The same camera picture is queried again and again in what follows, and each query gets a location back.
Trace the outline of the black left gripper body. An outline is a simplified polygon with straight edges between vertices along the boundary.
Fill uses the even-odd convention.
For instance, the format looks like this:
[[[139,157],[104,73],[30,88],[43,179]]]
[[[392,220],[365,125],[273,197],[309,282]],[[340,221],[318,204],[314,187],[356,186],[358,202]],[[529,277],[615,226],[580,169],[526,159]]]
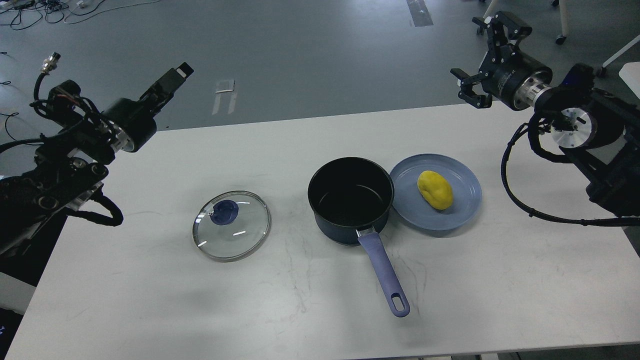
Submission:
[[[141,100],[119,98],[102,115],[125,135],[121,150],[128,153],[139,151],[157,132],[153,109]]]

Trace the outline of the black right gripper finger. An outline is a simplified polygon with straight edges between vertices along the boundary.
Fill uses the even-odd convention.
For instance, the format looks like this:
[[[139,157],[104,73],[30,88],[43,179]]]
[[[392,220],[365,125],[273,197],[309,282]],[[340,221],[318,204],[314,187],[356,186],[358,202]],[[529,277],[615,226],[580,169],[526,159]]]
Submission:
[[[451,68],[451,75],[458,80],[458,98],[476,109],[489,109],[493,105],[493,96],[489,93],[480,95],[473,88],[489,79],[488,71],[480,71],[475,75],[469,75],[461,68]]]
[[[480,68],[496,68],[516,55],[519,43],[530,36],[533,28],[509,11],[498,11],[493,16],[475,16],[479,35],[487,35],[487,52]]]

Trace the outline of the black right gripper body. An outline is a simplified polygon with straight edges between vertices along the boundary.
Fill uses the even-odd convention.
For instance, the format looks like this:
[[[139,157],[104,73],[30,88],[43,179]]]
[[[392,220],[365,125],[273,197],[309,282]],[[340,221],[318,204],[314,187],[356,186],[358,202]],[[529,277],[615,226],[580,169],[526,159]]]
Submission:
[[[482,90],[514,111],[535,107],[553,79],[550,67],[519,52],[501,59],[487,52],[478,71],[487,74],[480,82]]]

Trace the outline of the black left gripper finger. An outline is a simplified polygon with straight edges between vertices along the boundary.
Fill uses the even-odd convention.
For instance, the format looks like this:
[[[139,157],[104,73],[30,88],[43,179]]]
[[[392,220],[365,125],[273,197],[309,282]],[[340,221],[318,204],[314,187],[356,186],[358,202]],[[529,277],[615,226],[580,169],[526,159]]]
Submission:
[[[140,96],[142,108],[149,113],[162,111],[192,73],[194,69],[186,62],[178,68],[170,68]]]

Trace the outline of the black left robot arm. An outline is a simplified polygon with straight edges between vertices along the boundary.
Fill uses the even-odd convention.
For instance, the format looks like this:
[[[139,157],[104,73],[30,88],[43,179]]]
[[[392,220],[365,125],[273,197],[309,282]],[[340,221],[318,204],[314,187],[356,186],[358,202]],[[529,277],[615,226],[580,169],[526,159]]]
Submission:
[[[41,84],[57,68],[57,52],[43,60],[30,107],[61,126],[44,134],[2,144],[1,152],[34,145],[34,169],[1,180],[1,257],[24,253],[57,215],[117,227],[122,211],[103,193],[108,166],[119,151],[141,150],[158,126],[155,116],[194,73],[188,63],[170,68],[137,100],[119,98],[105,111],[82,96],[73,80],[50,89],[42,99]]]

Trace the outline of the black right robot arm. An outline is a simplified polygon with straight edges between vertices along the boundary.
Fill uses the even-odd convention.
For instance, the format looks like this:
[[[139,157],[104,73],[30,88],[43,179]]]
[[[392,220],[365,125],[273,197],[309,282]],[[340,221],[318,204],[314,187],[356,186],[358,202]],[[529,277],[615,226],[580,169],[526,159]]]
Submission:
[[[487,36],[478,71],[452,68],[458,97],[476,109],[499,100],[513,111],[533,109],[515,131],[500,162],[500,177],[510,200],[528,216],[551,223],[598,227],[639,225],[639,109],[594,85],[594,68],[577,63],[562,82],[551,85],[550,67],[522,52],[519,45],[532,27],[507,11],[476,16],[472,22]],[[569,219],[526,205],[512,192],[507,164],[512,148],[526,136],[538,157],[574,165],[588,180],[590,202],[613,214],[604,219]]]

